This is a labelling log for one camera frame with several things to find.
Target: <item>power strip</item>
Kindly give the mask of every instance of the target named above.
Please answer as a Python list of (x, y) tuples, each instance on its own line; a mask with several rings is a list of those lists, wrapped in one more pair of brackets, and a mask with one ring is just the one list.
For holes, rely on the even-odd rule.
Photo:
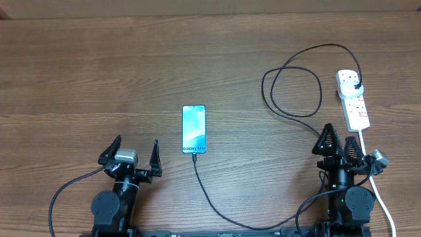
[(347, 96), (341, 91), (341, 85), (354, 84), (359, 81), (358, 74), (353, 70), (340, 70), (336, 74), (337, 91), (341, 98), (343, 115), (347, 129), (350, 132), (358, 132), (370, 126), (367, 108), (362, 95)]

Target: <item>phone screen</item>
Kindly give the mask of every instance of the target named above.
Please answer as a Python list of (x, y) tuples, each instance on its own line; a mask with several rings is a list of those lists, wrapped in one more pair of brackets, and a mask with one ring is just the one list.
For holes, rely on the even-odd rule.
[(183, 106), (183, 153), (206, 153), (206, 110), (204, 105)]

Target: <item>wooden table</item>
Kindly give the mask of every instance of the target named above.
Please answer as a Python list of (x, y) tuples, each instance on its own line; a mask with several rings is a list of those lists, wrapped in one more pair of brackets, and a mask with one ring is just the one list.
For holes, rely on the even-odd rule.
[[(317, 137), (267, 109), (261, 78), (299, 50), (332, 42), (361, 64), (372, 124), (365, 142), (391, 161), (375, 180), (398, 235), (419, 236), (420, 26), (419, 12), (0, 21), (0, 236), (48, 236), (53, 194), (99, 168), (117, 134), (122, 147), (137, 149), (142, 168), (153, 140), (161, 143), (163, 177), (142, 185), (137, 199), (142, 230), (243, 230), (209, 207), (181, 152), (189, 104), (207, 106), (209, 150), (197, 168), (216, 208), (253, 226), (294, 214), (319, 189), (321, 157), (310, 152)], [(356, 69), (352, 58), (324, 47), (291, 65), (315, 71), (323, 86), (319, 113), (303, 120), (319, 131), (334, 123), (342, 140), (356, 136), (335, 82), (338, 70)], [(293, 113), (313, 111), (318, 96), (316, 80), (298, 70), (275, 86), (275, 100)], [(101, 173), (65, 189), (53, 210), (57, 236), (89, 232), (91, 200), (112, 183)], [(325, 211), (324, 199), (301, 223)], [(371, 217), (374, 236), (388, 236), (378, 203)]]

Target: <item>blue phone screen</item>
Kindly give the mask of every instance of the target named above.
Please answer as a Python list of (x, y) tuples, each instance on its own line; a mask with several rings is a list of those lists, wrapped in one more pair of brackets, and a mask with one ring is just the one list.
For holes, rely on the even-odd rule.
[(204, 105), (183, 106), (183, 153), (206, 153)]

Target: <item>white cord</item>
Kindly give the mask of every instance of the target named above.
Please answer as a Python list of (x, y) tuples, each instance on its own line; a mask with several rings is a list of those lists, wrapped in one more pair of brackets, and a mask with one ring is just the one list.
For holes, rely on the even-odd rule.
[[(364, 145), (364, 139), (362, 138), (362, 131), (361, 130), (358, 131), (358, 135), (359, 135), (359, 138), (360, 138), (362, 153), (364, 155), (366, 155), (366, 148), (365, 148), (365, 145)], [(387, 218), (389, 219), (390, 227), (392, 228), (392, 237), (396, 237), (395, 223), (393, 222), (392, 216), (390, 215), (389, 211), (387, 210), (386, 205), (384, 205), (384, 202), (380, 198), (380, 194), (377, 191), (377, 187), (376, 187), (376, 184), (374, 183), (374, 179), (373, 179), (372, 176), (370, 177), (370, 183), (371, 183), (371, 186), (373, 187), (374, 193), (376, 194), (377, 200), (379, 201), (380, 205), (382, 206), (382, 208), (384, 210), (384, 213), (386, 214)]]

